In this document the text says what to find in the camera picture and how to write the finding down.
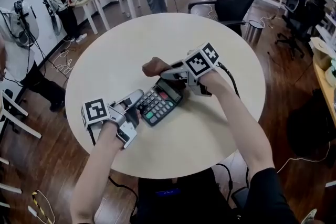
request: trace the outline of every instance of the trash can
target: trash can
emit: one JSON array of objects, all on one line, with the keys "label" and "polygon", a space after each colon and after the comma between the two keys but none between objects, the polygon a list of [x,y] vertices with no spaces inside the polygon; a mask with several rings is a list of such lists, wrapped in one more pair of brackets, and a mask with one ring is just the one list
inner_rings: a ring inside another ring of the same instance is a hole
[{"label": "trash can", "polygon": [[255,20],[250,20],[248,22],[248,27],[244,39],[247,43],[250,44],[250,46],[256,46],[259,42],[259,38],[263,29],[264,26],[261,23]]}]

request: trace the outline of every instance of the table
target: table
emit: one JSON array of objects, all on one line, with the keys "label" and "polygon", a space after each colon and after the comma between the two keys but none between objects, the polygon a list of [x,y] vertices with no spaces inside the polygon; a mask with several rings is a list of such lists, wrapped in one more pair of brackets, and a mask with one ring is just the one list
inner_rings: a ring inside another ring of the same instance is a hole
[{"label": "table", "polygon": [[319,85],[321,87],[321,90],[323,92],[323,96],[325,99],[325,102],[327,103],[330,115],[332,117],[332,120],[334,122],[334,125],[336,126],[336,113],[334,109],[334,90],[335,88],[331,87],[327,81],[325,80],[325,71],[323,71],[316,63],[316,56],[313,56],[313,66],[314,71],[317,77],[317,81],[319,82]]},{"label": "table", "polygon": [[[81,105],[94,98],[118,101],[136,89],[148,90],[158,78],[146,77],[141,66],[153,56],[168,63],[209,41],[235,78],[239,94],[259,120],[265,102],[265,78],[257,56],[235,32],[208,18],[165,13],[136,18],[95,40],[74,66],[66,90],[66,112],[77,141],[91,152]],[[219,72],[230,83],[222,70]],[[222,109],[215,97],[190,93],[155,127],[145,122],[138,136],[120,152],[112,169],[143,178],[176,178],[194,174],[222,161],[236,150]]]},{"label": "table", "polygon": [[[82,7],[84,9],[84,12],[85,12],[85,15],[90,23],[90,26],[94,32],[94,34],[98,34],[98,31],[97,31],[97,28],[92,20],[92,17],[91,17],[91,13],[89,11],[89,8],[88,8],[88,4],[91,3],[92,1],[94,1],[96,7],[97,7],[97,10],[100,14],[100,17],[104,23],[104,26],[105,26],[105,29],[106,31],[110,30],[110,26],[109,26],[109,23],[106,19],[106,16],[105,16],[105,13],[101,7],[101,3],[100,1],[101,0],[82,0],[82,1],[76,1],[76,2],[73,2],[70,4],[71,7]],[[122,4],[122,0],[117,0],[120,4],[120,7],[121,7],[121,11],[122,13],[125,13],[125,9],[124,9],[124,6]],[[132,18],[136,18],[136,13],[135,13],[135,8],[134,8],[134,4],[133,4],[133,0],[127,0],[128,2],[128,5],[129,5],[129,8],[130,8],[130,13],[131,13],[131,16]]]}]

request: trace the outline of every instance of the desk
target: desk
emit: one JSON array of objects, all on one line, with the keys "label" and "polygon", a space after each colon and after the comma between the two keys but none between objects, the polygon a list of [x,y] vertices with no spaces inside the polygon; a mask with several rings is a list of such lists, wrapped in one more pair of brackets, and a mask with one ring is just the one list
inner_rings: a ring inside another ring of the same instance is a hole
[{"label": "desk", "polygon": [[[97,31],[97,28],[92,20],[92,17],[91,17],[91,14],[90,14],[90,11],[89,11],[89,8],[88,8],[88,4],[91,2],[91,1],[94,1],[96,7],[97,7],[97,10],[100,14],[100,17],[104,23],[104,26],[105,26],[105,29],[106,31],[110,30],[110,26],[109,26],[109,23],[106,19],[106,16],[105,16],[105,13],[101,7],[101,3],[100,1],[101,0],[82,0],[82,1],[76,1],[76,2],[73,2],[70,4],[70,7],[83,7],[84,9],[84,12],[85,12],[85,15],[91,25],[91,28],[94,32],[94,34],[98,34],[98,31]],[[122,0],[118,0],[120,6],[121,6],[121,11],[122,13],[125,13],[125,9],[123,7],[123,4],[122,4]],[[130,13],[131,13],[131,16],[132,16],[132,19],[136,18],[136,13],[135,13],[135,9],[134,9],[134,4],[133,4],[133,0],[127,0],[128,2],[128,6],[130,8]]]},{"label": "desk", "polygon": [[332,117],[332,120],[336,126],[336,113],[334,109],[334,90],[335,88],[331,87],[327,81],[325,80],[325,71],[323,71],[316,63],[316,57],[313,56],[313,66],[314,71],[317,77],[317,80],[319,82],[319,85],[321,87],[321,90],[323,92],[323,96],[325,99],[325,102],[327,103],[330,115]]},{"label": "desk", "polygon": [[[95,40],[75,64],[66,90],[66,111],[77,141],[91,152],[82,103],[103,97],[118,101],[136,89],[148,90],[158,77],[141,66],[153,56],[168,63],[209,41],[235,78],[241,99],[258,121],[265,102],[265,78],[250,46],[235,32],[208,18],[183,13],[153,14],[118,25]],[[218,70],[230,83],[230,78]],[[236,145],[217,99],[190,93],[155,127],[141,121],[138,136],[120,152],[112,169],[143,178],[175,178],[205,170],[227,158]]]}]

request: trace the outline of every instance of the keypad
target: keypad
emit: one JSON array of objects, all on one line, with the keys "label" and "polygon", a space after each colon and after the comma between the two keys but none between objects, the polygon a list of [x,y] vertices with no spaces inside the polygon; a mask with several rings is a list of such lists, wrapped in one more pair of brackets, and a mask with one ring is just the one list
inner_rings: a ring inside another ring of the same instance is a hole
[{"label": "keypad", "polygon": [[175,104],[166,94],[157,93],[154,87],[145,93],[136,106],[144,119],[149,124],[155,125],[174,108]]}]

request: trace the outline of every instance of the white sneaker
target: white sneaker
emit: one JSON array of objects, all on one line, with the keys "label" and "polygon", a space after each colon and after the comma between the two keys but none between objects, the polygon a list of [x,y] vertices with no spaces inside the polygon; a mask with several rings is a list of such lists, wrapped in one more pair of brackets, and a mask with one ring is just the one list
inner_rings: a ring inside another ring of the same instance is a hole
[{"label": "white sneaker", "polygon": [[316,215],[317,209],[311,210],[310,213],[305,217],[301,224],[307,224],[309,220],[313,220]]},{"label": "white sneaker", "polygon": [[76,39],[76,42],[77,42],[77,43],[80,43],[80,42],[81,42],[83,39],[85,39],[87,36],[88,36],[88,34],[80,35],[80,36]]}]

